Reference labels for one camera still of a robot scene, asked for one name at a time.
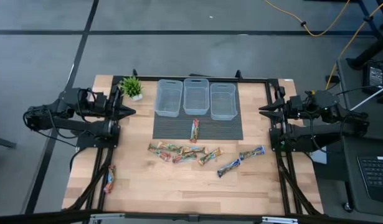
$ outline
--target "plastic storage container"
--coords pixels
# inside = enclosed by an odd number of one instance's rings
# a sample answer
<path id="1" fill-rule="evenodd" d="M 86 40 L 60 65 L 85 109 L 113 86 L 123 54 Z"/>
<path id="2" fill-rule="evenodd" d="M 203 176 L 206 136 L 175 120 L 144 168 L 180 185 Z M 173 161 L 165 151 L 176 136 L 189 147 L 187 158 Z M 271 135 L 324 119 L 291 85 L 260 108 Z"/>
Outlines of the plastic storage container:
<path id="1" fill-rule="evenodd" d="M 209 109 L 209 81 L 206 78 L 184 80 L 183 108 L 186 114 L 206 114 Z"/>
<path id="2" fill-rule="evenodd" d="M 158 81 L 156 91 L 155 112 L 160 116 L 179 116 L 183 83 L 174 80 Z"/>
<path id="3" fill-rule="evenodd" d="M 210 116 L 214 120 L 230 121 L 237 115 L 235 85 L 214 83 L 210 86 Z"/>

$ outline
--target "potted plant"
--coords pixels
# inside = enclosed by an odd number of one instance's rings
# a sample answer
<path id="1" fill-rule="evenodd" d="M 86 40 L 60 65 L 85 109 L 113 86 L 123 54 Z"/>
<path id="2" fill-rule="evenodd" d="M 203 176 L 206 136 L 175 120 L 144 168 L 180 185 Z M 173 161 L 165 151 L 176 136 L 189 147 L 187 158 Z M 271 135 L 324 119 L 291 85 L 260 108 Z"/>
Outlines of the potted plant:
<path id="1" fill-rule="evenodd" d="M 119 82 L 119 89 L 122 91 L 122 95 L 129 96 L 129 98 L 133 101 L 143 99 L 141 94 L 141 83 L 140 80 L 134 76 L 132 77 L 123 77 L 123 79 Z"/>

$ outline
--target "granola bar wrapper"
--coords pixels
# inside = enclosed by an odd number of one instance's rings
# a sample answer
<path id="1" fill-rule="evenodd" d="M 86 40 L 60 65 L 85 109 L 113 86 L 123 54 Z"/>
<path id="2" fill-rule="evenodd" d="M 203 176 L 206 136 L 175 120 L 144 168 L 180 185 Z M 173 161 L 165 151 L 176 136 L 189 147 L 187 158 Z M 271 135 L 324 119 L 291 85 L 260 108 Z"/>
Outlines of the granola bar wrapper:
<path id="1" fill-rule="evenodd" d="M 111 193 L 115 180 L 115 166 L 108 166 L 108 177 L 106 185 L 104 186 L 104 192 L 106 194 Z"/>
<path id="2" fill-rule="evenodd" d="M 249 158 L 251 156 L 264 155 L 264 153 L 265 153 L 264 146 L 259 146 L 253 151 L 240 152 L 240 159 L 244 160 L 244 159 Z"/>
<path id="3" fill-rule="evenodd" d="M 217 148 L 217 149 L 215 149 L 215 151 L 210 152 L 206 156 L 199 158 L 198 163 L 200 165 L 204 165 L 209 160 L 216 158 L 216 157 L 220 156 L 221 154 L 223 154 L 223 150 L 221 150 L 220 148 Z"/>
<path id="4" fill-rule="evenodd" d="M 156 154 L 161 159 L 163 159 L 165 162 L 169 162 L 172 158 L 172 155 L 170 153 L 163 152 L 162 150 L 158 149 L 157 147 L 153 146 L 152 144 L 150 144 L 148 146 L 148 151 Z"/>
<path id="5" fill-rule="evenodd" d="M 193 143 L 197 142 L 198 130 L 199 130 L 199 120 L 198 119 L 194 119 L 192 121 L 190 142 L 193 142 Z"/>
<path id="6" fill-rule="evenodd" d="M 178 154 L 181 154 L 181 148 L 182 147 L 177 147 L 175 146 L 174 144 L 169 144 L 169 143 L 166 143 L 166 142 L 158 142 L 158 146 L 157 146 L 158 149 L 162 149 L 162 150 L 168 150 L 168 151 L 172 151 L 172 152 L 176 152 Z"/>
<path id="7" fill-rule="evenodd" d="M 182 147 L 180 154 L 187 154 L 190 152 L 201 152 L 208 154 L 208 149 L 206 147 L 192 146 L 192 147 Z"/>
<path id="8" fill-rule="evenodd" d="M 239 165 L 241 165 L 241 160 L 240 159 L 236 159 L 232 163 L 230 163 L 230 164 L 224 166 L 223 168 L 221 168 L 220 170 L 218 170 L 217 171 L 217 175 L 219 177 L 222 177 L 225 173 L 227 173 L 228 171 L 230 171 L 232 169 L 235 169 Z"/>
<path id="9" fill-rule="evenodd" d="M 197 159 L 197 154 L 195 152 L 190 152 L 187 154 L 181 154 L 173 158 L 172 162 L 173 163 L 178 163 L 178 162 L 183 162 L 187 161 L 189 159 Z"/>

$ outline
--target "black table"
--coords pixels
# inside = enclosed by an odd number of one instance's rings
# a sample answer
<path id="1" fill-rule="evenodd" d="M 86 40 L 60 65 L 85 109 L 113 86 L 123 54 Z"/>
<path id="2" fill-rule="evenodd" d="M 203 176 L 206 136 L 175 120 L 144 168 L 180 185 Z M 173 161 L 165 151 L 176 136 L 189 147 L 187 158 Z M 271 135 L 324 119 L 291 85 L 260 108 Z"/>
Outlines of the black table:
<path id="1" fill-rule="evenodd" d="M 338 60 L 337 66 L 343 91 L 362 86 L 362 71 L 351 69 L 345 59 Z M 361 90 L 346 93 L 343 96 L 346 108 L 351 109 L 368 96 Z M 383 203 L 369 198 L 357 164 L 357 156 L 383 156 L 383 105 L 373 99 L 358 107 L 356 111 L 369 114 L 370 126 L 364 138 L 344 138 L 349 204 L 358 212 L 383 215 Z"/>

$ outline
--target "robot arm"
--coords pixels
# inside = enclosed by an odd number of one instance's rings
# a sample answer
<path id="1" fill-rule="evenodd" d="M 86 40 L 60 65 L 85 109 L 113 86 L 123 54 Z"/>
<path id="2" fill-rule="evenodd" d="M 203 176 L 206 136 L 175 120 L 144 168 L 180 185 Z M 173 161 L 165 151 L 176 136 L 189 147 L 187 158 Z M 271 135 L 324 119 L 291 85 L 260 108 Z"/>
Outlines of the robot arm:
<path id="1" fill-rule="evenodd" d="M 301 96 L 291 96 L 284 101 L 285 92 L 276 94 L 273 104 L 259 108 L 260 114 L 269 117 L 276 123 L 283 124 L 283 129 L 273 128 L 270 131 L 272 143 L 282 144 L 286 151 L 312 152 L 340 140 L 342 134 L 363 136 L 367 133 L 368 115 L 344 109 L 339 104 L 336 95 L 328 91 L 307 91 L 307 98 L 302 101 Z M 288 124 L 287 119 L 320 118 L 325 125 L 300 127 Z"/>
<path id="2" fill-rule="evenodd" d="M 93 101 L 88 101 L 88 93 Z M 84 121 L 76 121 L 70 118 L 78 114 Z M 59 98 L 49 105 L 31 106 L 23 115 L 24 122 L 33 131 L 54 128 L 68 129 L 75 135 L 63 138 L 79 137 L 77 146 L 98 147 L 101 142 L 113 142 L 116 145 L 119 126 L 118 120 L 135 114 L 136 111 L 121 105 L 120 90 L 107 99 L 103 93 L 95 93 L 90 89 L 71 88 L 60 93 Z M 88 122 L 84 116 L 104 118 L 103 121 Z"/>

